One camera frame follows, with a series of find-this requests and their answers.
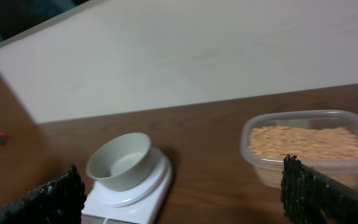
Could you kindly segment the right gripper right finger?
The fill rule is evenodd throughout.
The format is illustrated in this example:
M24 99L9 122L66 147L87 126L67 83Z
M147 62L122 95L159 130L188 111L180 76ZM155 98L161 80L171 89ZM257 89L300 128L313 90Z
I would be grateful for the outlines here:
M358 191L302 164L296 156L283 160L280 200L294 224L358 224Z

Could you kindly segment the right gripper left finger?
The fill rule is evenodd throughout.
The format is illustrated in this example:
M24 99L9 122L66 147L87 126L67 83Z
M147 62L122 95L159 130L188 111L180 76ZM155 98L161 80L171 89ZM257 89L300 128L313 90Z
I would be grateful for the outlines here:
M0 208L0 224L80 224L85 184L76 166Z

